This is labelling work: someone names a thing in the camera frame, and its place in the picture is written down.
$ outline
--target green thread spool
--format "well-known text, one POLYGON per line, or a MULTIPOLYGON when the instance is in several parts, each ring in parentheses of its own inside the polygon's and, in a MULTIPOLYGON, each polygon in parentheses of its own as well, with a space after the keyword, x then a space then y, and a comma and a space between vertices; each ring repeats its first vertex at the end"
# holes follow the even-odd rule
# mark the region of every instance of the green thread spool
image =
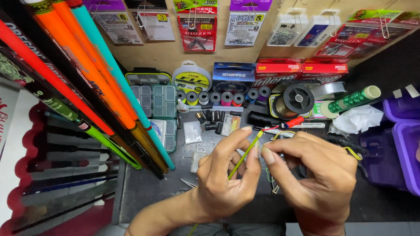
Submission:
POLYGON ((329 118, 334 119, 339 112, 354 108, 378 98, 381 90, 374 85, 364 88, 362 91, 354 92, 336 101, 324 101, 321 104, 321 113, 329 118))

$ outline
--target pink thread spool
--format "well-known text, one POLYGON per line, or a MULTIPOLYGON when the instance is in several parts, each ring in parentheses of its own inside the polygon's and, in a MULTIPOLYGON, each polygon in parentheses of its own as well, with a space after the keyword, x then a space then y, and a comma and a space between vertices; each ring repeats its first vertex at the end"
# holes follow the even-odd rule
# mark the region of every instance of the pink thread spool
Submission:
POLYGON ((220 101, 222 106, 228 107, 232 104, 234 100, 234 96, 231 92, 224 92, 222 93, 222 100, 220 101))

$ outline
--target flc fluorocarbon line spool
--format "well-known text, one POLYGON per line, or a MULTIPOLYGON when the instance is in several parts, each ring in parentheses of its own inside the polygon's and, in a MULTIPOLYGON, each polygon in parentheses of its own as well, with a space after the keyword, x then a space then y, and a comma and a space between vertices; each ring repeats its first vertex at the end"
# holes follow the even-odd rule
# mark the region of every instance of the flc fluorocarbon line spool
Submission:
POLYGON ((208 91, 211 83, 210 73, 190 60, 182 62, 181 67, 173 72, 172 84, 185 93, 208 91))

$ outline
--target fingernail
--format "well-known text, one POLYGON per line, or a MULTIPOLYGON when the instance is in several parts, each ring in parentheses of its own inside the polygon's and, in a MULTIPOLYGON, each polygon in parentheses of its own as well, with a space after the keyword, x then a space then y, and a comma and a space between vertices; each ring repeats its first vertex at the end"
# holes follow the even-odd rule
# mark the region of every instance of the fingernail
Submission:
POLYGON ((241 130, 252 130, 252 127, 250 127, 250 126, 245 126, 245 127, 241 128, 241 130))
POLYGON ((255 144, 255 157, 260 158, 260 144, 258 143, 258 141, 255 144))
POLYGON ((262 148, 261 148, 261 156, 264 158, 265 163, 266 163, 267 165, 269 165, 269 164, 273 164, 273 163, 274 163, 274 161, 275 161, 274 156, 273 156, 273 154, 271 153, 271 150, 270 150, 270 149, 268 149, 268 148, 266 148, 266 147, 262 147, 262 148))

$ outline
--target black table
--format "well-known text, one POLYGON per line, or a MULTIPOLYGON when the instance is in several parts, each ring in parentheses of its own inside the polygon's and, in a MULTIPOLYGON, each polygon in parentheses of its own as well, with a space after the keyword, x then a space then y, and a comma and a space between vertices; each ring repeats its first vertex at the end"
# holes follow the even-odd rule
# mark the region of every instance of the black table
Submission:
MULTIPOLYGON (((251 110, 268 112, 268 108, 251 105, 245 109, 242 115, 241 127, 247 126, 247 114, 251 110)), ((183 123, 197 121, 195 113, 179 114, 182 129, 177 132, 176 151, 169 155, 176 169, 169 171, 164 180, 158 180, 147 170, 138 171, 125 162, 120 162, 112 224, 130 223, 144 207, 188 189, 189 187, 180 180, 181 178, 197 184, 197 175, 190 172, 193 152, 197 147, 205 147, 206 152, 210 153, 223 136, 215 134, 214 130, 204 131, 202 132, 202 143, 185 144, 183 123)), ((325 129, 305 129, 305 131, 322 137, 328 131, 328 123, 325 129)), ((269 141, 272 136, 264 134, 260 140, 264 143, 269 141)), ((270 185, 266 172, 262 170, 254 200, 231 217, 220 219, 219 222, 296 222, 293 210, 286 203, 281 191, 279 190, 276 196, 272 196, 270 185)), ((418 210, 420 209, 420 198, 409 192, 371 185, 362 177, 359 170, 350 207, 348 222, 420 221, 420 210, 418 210)))

